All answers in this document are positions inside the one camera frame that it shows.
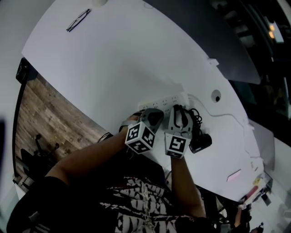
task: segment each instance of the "power strip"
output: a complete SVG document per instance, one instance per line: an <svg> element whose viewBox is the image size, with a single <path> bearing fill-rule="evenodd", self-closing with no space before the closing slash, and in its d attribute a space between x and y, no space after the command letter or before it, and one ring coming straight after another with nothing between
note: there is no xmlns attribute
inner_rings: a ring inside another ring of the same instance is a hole
<svg viewBox="0 0 291 233"><path fill-rule="evenodd" d="M147 108L156 108L164 112L165 117L168 117L171 113L171 109L174 105L185 105L185 100L181 93L177 93L172 96L161 97L155 101L146 101L138 105L139 110Z"/></svg>

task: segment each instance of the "graphic t-shirt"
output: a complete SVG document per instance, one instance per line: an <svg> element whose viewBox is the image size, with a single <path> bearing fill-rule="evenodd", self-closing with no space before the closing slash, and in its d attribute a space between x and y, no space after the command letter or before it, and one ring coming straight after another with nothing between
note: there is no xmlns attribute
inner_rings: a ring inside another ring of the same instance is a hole
<svg viewBox="0 0 291 233"><path fill-rule="evenodd" d="M123 177L105 189L76 191L45 177L19 201L8 226L17 232L212 232L206 218L179 215L171 191L147 178Z"/></svg>

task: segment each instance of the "office chair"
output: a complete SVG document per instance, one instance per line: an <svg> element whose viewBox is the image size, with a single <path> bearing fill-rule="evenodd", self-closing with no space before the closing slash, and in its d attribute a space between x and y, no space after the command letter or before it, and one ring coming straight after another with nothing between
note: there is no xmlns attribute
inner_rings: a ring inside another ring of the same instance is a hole
<svg viewBox="0 0 291 233"><path fill-rule="evenodd" d="M21 149L20 152L22 159L16 157L17 162L23 166L25 174L34 181L38 181L43 178L56 164L56 162L52 162L52 160L50 160L50 157L52 153L59 148L59 144L56 143L55 148L51 152L44 151L38 142L40 138L40 134L36 135L35 142L38 151L35 151L34 155L31 155L25 149Z"/></svg>

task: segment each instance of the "person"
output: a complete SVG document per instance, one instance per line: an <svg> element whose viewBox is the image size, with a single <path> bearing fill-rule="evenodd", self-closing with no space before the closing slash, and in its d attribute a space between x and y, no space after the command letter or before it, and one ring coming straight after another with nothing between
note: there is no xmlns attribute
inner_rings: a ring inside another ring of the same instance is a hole
<svg viewBox="0 0 291 233"><path fill-rule="evenodd" d="M7 233L214 231L185 159L171 158L170 191L160 165L125 147L126 134L60 160L17 203Z"/></svg>

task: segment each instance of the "black sleeve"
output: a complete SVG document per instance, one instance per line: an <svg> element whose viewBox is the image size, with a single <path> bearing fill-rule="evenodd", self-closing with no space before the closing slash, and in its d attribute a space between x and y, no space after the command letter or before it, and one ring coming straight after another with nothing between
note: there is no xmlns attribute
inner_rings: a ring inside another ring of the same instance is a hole
<svg viewBox="0 0 291 233"><path fill-rule="evenodd" d="M60 179L45 177L35 182L15 206L7 224L7 233L21 233L32 227L29 217L36 212L48 223L63 219L69 201L69 188Z"/></svg>

